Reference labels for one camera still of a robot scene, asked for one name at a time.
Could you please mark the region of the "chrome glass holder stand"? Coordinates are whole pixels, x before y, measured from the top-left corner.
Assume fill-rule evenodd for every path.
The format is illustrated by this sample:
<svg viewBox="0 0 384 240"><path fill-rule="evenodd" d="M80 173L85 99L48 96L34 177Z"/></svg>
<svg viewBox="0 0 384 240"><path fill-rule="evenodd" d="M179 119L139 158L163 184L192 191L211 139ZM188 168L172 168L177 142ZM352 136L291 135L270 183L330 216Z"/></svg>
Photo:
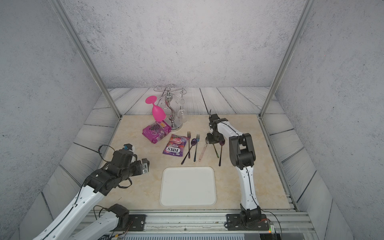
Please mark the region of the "chrome glass holder stand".
<svg viewBox="0 0 384 240"><path fill-rule="evenodd" d="M178 112L185 104L184 95L187 94L187 90L182 87L176 87L175 85L167 85L156 86L154 91L162 93L155 101L156 106L161 107L163 110L170 111L165 122L171 127L172 132L180 130L183 122L178 116Z"/></svg>

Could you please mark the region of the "Fox's berries candy bag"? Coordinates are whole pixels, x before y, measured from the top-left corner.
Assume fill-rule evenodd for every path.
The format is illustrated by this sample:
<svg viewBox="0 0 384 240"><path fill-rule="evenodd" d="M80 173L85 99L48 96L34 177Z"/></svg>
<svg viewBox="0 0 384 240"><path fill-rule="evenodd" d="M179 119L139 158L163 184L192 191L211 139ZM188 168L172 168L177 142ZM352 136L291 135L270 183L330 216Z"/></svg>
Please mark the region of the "Fox's berries candy bag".
<svg viewBox="0 0 384 240"><path fill-rule="evenodd" d="M174 157L182 157L188 140L188 137L172 134L168 144L163 150L163 154Z"/></svg>

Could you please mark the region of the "magenta grape snack pack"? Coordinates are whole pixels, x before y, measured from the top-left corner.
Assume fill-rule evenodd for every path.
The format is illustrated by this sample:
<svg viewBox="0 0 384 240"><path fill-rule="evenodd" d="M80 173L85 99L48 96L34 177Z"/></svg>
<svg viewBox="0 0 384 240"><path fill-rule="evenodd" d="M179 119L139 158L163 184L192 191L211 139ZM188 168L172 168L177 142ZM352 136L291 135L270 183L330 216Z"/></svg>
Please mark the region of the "magenta grape snack pack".
<svg viewBox="0 0 384 240"><path fill-rule="evenodd" d="M171 127L165 122L154 122L143 129L143 136L151 143L156 144L171 132Z"/></svg>

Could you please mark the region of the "pink plastic wine glass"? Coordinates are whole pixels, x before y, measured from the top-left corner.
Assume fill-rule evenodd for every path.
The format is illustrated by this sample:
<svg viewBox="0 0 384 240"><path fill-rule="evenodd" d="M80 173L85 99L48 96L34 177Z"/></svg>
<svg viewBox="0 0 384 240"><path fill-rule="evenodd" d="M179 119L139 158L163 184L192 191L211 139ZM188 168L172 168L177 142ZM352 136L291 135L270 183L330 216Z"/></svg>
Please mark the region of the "pink plastic wine glass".
<svg viewBox="0 0 384 240"><path fill-rule="evenodd" d="M165 120L166 113L164 112L163 108L156 105L158 98L156 96L150 96L146 98L145 102L146 104L153 105L152 108L152 114L156 122L161 122Z"/></svg>

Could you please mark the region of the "clear wine glass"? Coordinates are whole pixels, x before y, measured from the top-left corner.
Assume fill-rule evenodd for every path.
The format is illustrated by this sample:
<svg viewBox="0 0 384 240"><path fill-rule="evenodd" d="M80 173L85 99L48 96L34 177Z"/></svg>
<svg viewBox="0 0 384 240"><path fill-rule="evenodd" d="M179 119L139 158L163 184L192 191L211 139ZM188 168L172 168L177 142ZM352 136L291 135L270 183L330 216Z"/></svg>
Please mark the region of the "clear wine glass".
<svg viewBox="0 0 384 240"><path fill-rule="evenodd" d="M186 112L185 112L185 109L184 109L184 105L185 105L185 100L183 99L183 97L179 97L177 100L176 100L176 103L179 105L179 110L178 110L178 118L179 118L179 121L181 123L185 123L187 121L187 117L186 117Z"/></svg>

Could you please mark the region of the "dark purple fork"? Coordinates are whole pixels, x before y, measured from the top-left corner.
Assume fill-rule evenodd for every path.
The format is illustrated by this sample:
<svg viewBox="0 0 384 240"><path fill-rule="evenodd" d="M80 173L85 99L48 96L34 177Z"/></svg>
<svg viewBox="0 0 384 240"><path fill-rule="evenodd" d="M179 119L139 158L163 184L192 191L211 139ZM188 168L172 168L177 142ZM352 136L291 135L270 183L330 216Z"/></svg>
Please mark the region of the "dark purple fork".
<svg viewBox="0 0 384 240"><path fill-rule="evenodd" d="M191 147L191 132L190 131L187 132L187 137L188 137L188 148L190 148ZM188 151L187 156L189 159L191 158L190 150Z"/></svg>

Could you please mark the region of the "aluminium front rail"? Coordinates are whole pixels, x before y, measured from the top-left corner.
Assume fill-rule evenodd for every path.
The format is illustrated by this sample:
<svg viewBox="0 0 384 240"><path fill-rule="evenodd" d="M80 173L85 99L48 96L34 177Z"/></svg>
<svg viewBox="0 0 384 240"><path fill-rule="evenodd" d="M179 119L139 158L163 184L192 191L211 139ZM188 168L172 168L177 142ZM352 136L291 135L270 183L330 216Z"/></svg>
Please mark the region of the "aluminium front rail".
<svg viewBox="0 0 384 240"><path fill-rule="evenodd" d="M233 210L169 210L169 211L131 211L131 215L146 215L142 232L121 232L110 230L109 235L129 233L142 234L229 234L258 233L272 235L273 239L288 239L289 234L302 234L306 240L318 239L315 228L306 212L277 210L265 214L270 222L270 231L229 231L224 227L227 214L239 214Z"/></svg>

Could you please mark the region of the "left aluminium frame post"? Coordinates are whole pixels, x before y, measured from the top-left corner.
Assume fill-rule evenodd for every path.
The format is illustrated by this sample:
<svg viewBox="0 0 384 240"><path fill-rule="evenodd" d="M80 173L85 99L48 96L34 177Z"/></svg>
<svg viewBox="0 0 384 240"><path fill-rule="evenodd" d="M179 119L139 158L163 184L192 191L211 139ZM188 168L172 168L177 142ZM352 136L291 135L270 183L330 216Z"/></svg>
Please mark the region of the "left aluminium frame post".
<svg viewBox="0 0 384 240"><path fill-rule="evenodd" d="M64 29L66 30L67 34L69 35L71 41L74 43L78 53L80 54L83 62L85 63L86 67L88 68L89 72L91 73L94 81L98 85L99 89L101 90L103 96L106 98L107 103L110 105L112 110L114 111L117 118L120 120L122 118L122 114L119 111L118 107L115 104L115 101L111 97L111 94L109 93L105 83L103 82L101 75L97 71L90 55L88 54L83 42L81 41L78 33L76 32L73 24L71 23L70 18L68 17L61 1L58 0L49 0L49 3L51 4L53 10L57 14L61 24L63 25Z"/></svg>

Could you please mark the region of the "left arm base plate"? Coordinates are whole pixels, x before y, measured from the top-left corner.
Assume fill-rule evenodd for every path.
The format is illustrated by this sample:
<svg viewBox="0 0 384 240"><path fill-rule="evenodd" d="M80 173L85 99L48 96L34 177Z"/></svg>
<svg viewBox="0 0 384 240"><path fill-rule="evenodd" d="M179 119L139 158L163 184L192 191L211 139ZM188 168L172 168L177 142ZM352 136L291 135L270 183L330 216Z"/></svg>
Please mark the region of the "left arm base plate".
<svg viewBox="0 0 384 240"><path fill-rule="evenodd" d="M142 232L144 231L146 215L126 214L119 217L118 225L114 231L121 232Z"/></svg>

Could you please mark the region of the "aluminium frame post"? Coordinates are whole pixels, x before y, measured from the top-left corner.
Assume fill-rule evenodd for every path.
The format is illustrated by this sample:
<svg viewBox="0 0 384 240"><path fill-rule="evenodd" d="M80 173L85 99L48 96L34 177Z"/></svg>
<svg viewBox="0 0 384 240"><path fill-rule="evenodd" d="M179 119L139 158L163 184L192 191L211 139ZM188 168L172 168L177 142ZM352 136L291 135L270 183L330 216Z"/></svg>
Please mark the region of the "aluminium frame post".
<svg viewBox="0 0 384 240"><path fill-rule="evenodd" d="M69 35L71 41L74 43L78 53L80 54L83 62L85 63L86 67L88 68L89 72L91 73L94 81L98 85L99 89L101 90L103 96L106 98L107 103L110 105L112 110L114 111L117 118L120 120L122 118L122 114L119 111L118 107L115 104L115 101L111 97L111 94L109 93L105 83L103 82L101 75L97 71L90 55L88 54L83 42L81 41L78 33L76 32L73 24L71 23L70 18L68 17L61 1L58 0L49 0L49 3L51 4L53 10L57 14L61 24L63 25L64 29L66 30L67 34Z"/></svg>
<svg viewBox="0 0 384 240"><path fill-rule="evenodd" d="M268 92L267 98L266 98L266 100L263 104L263 107L261 109L261 112L259 114L260 119L262 119L264 117L264 115L267 113L267 110L270 106L270 103L272 102L273 96L275 95L275 93L276 93L276 91L277 91L277 89L278 89L278 87L282 81L283 75L284 75L284 73L285 73L285 71L289 65L289 62L293 56L295 48L296 48L296 46L300 40L301 35L303 34L304 28L307 24L309 17L310 17L311 11L313 10L315 2L316 2L315 0L307 0L305 5L304 5L304 9L301 13L299 21L296 25L294 32L293 32L290 43L287 47L287 50L284 54L282 62L280 64L278 71L275 75L275 78L274 78L274 80L270 86L270 90Z"/></svg>

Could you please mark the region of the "white rectangular tray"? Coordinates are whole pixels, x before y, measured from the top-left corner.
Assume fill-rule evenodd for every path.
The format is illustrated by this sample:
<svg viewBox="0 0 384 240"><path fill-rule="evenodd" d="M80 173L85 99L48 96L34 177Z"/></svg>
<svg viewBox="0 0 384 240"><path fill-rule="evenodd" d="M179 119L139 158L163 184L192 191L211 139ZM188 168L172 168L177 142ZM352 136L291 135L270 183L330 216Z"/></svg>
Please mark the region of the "white rectangular tray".
<svg viewBox="0 0 384 240"><path fill-rule="evenodd" d="M163 207L213 206L217 201L211 167L175 167L163 171L160 204Z"/></svg>

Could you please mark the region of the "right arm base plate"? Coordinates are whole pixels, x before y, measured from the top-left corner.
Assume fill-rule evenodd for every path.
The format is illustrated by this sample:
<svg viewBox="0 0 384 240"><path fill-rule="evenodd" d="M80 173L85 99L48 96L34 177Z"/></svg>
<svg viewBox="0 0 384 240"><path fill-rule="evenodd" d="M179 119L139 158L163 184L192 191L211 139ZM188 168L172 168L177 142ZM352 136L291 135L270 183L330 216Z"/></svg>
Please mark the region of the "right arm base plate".
<svg viewBox="0 0 384 240"><path fill-rule="evenodd" d="M247 218L242 214L227 214L224 227L229 231L270 231L270 222L265 214Z"/></svg>

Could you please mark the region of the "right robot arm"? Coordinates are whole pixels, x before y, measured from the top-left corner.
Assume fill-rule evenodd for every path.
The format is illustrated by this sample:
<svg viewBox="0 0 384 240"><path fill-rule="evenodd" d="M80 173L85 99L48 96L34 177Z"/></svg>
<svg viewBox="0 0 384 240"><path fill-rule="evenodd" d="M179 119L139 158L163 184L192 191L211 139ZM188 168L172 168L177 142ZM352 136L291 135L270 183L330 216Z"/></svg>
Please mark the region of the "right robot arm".
<svg viewBox="0 0 384 240"><path fill-rule="evenodd" d="M239 175L242 224L261 221L263 216L253 176L256 153L252 136L238 131L226 118L220 118L217 114L209 115L209 121L210 132L207 134L209 144L217 144L223 140L228 143L231 163Z"/></svg>

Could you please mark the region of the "dark purple spoon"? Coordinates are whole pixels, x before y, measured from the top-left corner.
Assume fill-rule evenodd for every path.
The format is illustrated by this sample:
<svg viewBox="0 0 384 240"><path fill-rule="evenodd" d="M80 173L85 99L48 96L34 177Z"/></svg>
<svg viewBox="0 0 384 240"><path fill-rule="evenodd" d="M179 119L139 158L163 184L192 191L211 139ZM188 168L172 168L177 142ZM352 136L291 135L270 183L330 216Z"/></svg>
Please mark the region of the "dark purple spoon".
<svg viewBox="0 0 384 240"><path fill-rule="evenodd" d="M222 165L222 152L223 152L223 146L225 145L225 140L222 140L219 142L221 146L221 151L220 151L220 158L219 158L219 167Z"/></svg>
<svg viewBox="0 0 384 240"><path fill-rule="evenodd" d="M185 156L184 159L182 160L181 165L184 164L185 160L187 159L188 155L189 155L190 152L191 152L192 147L194 147L197 143L198 143L198 140L197 140L197 139L192 139L192 141L191 141L191 145L190 145L189 150L188 150L188 153L186 154L186 156Z"/></svg>

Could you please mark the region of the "silver spoon pink handle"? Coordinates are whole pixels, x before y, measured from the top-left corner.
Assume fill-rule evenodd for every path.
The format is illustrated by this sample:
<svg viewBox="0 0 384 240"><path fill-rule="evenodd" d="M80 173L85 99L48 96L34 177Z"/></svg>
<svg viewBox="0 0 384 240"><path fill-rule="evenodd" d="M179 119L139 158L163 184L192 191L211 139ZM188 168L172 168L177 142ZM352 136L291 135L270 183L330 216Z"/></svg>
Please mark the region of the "silver spoon pink handle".
<svg viewBox="0 0 384 240"><path fill-rule="evenodd" d="M204 153L205 153L205 151L206 151L206 149L207 149L208 144L209 144L209 140L208 140L208 136L207 136L207 137L205 138L205 145L204 145L203 150L202 150L202 152L201 152L201 154L200 154L200 157L199 157L199 162L202 161L202 158L203 158L203 156L204 156Z"/></svg>

